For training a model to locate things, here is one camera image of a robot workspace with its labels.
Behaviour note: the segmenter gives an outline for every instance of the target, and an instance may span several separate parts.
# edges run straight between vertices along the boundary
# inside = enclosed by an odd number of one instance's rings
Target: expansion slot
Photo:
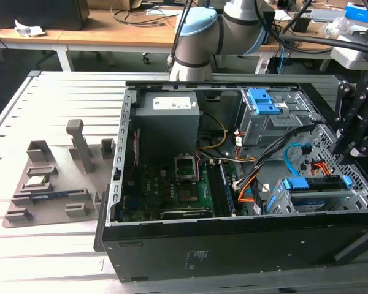
[[[213,208],[216,217],[231,216],[228,198],[225,193],[224,180],[221,174],[220,164],[207,164],[210,192],[213,200]]]

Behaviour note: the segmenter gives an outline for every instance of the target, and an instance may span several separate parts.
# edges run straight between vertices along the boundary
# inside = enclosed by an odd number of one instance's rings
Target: orange cable
[[[242,197],[244,195],[245,189],[251,184],[251,182],[257,177],[258,174],[259,173],[255,174],[255,176],[253,176],[252,178],[250,178],[250,180],[245,184],[245,186],[241,190],[240,195],[239,195],[239,199],[238,199],[239,203],[240,202],[252,202],[252,203],[255,203],[255,200],[254,199],[250,199],[250,198],[242,199]]]

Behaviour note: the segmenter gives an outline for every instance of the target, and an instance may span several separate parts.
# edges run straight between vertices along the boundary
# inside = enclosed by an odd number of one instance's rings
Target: blue latch
[[[279,115],[281,113],[265,89],[249,89],[248,98],[259,115]]]
[[[351,189],[353,187],[353,181],[349,176],[343,176],[342,179],[346,184],[346,188]]]
[[[298,176],[297,178],[286,178],[282,182],[286,190],[309,188],[307,180],[301,176]]]

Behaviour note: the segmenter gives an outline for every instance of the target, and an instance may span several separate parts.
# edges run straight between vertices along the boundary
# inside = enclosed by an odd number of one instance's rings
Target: yellow cable
[[[203,113],[206,113],[209,116],[211,116],[222,127],[222,129],[223,129],[223,138],[219,143],[217,143],[215,145],[198,147],[198,150],[213,149],[213,148],[216,148],[218,146],[221,146],[226,141],[226,138],[227,138],[226,134],[228,133],[228,130],[225,129],[225,126],[223,125],[223,123],[219,119],[217,119],[214,115],[212,115],[209,112],[205,112],[205,111],[203,111]]]

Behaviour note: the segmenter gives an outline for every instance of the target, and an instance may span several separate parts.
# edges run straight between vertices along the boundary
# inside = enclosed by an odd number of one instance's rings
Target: label sticker
[[[236,137],[236,145],[240,147],[243,146],[243,140],[241,137]]]
[[[30,196],[31,200],[49,199],[48,195]]]
[[[270,185],[268,184],[262,185],[262,192],[270,192]]]
[[[259,216],[260,216],[260,214],[262,213],[262,211],[261,211],[260,207],[259,207],[256,203],[254,203],[254,204],[253,204],[253,212],[254,212],[255,214],[259,215]]]
[[[153,109],[191,109],[191,100],[189,97],[155,97]]]
[[[282,107],[288,108],[288,106],[284,102],[282,102],[282,103],[274,103],[274,105],[275,105],[275,107],[278,107],[278,108],[282,108]]]

